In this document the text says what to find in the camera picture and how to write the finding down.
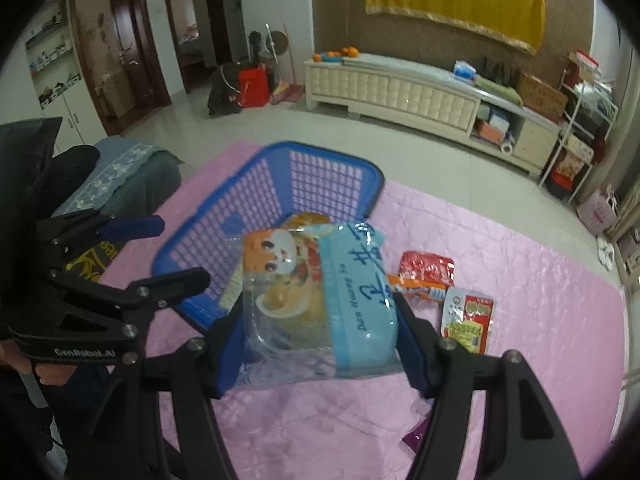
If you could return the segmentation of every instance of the purple wrapper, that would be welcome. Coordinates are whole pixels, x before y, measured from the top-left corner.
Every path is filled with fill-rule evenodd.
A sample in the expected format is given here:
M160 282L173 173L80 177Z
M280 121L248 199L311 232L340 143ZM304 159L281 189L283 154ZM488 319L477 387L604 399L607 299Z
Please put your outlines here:
M427 413L425 419L418 424L411 433L407 433L404 437L402 437L402 441L407 444L411 449L414 450L414 453L418 452L418 448L420 447L420 443L422 442L422 438L424 437L424 432L427 430L427 423L429 422L429 416L431 413Z

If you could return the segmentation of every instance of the paper roll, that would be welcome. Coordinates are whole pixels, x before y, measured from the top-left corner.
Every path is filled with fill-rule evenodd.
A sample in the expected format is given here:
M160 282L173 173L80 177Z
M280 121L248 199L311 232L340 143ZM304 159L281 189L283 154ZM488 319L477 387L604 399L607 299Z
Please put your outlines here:
M511 155L511 153L513 153L513 144L511 144L508 140L505 140L500 145L500 151L503 152L505 155Z

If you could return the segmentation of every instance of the brown wall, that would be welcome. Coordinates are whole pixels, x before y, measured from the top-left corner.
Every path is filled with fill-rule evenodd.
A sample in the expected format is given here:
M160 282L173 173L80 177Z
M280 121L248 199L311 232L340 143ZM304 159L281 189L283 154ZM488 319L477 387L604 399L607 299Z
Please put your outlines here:
M313 0L316 50L353 45L363 52L394 56L451 69L458 60L479 64L482 56L500 60L560 83L564 56L591 46L593 0L546 0L546 28L535 57L498 41L448 25L391 16L367 15L365 0Z

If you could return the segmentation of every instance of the blue plastic basket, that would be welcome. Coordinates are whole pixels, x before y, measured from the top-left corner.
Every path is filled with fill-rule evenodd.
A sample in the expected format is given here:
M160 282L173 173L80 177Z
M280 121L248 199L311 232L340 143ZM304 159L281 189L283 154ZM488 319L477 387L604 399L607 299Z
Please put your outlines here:
M297 142L265 147L220 185L158 251L152 272L204 267L209 288L178 311L207 329L228 311L218 306L241 256L230 237L281 225L291 214L314 212L331 222L367 218L385 183L380 168L356 156Z

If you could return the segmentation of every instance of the snack package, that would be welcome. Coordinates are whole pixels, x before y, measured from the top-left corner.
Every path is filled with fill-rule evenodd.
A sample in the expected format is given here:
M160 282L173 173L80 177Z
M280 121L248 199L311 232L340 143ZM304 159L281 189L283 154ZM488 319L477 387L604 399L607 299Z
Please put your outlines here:
M474 354L484 354L494 300L489 296L449 287L442 309L442 335L452 337Z
M287 218L282 227L285 229L297 229L298 227L315 225L315 224L328 224L329 217L320 213L293 213ZM225 243L234 243L240 238L230 238ZM225 291L220 295L218 305L226 310L231 310L236 304L236 300L242 293L242 258L238 262L238 265L234 269L229 281L227 283Z
M410 280L454 286L453 270L453 260L446 256L405 251L400 259L398 275Z
M388 275L389 286L393 292L401 292L407 297L420 300L437 301L442 304L447 293L447 287L441 283L428 283L411 280L402 276Z
M369 224L268 229L244 238L247 359L239 384L400 371L396 306Z
M297 229L299 227L304 227L307 225L318 225L318 224L328 224L329 217L328 215L323 215L320 213L293 213L289 218L287 218L281 227L283 229Z

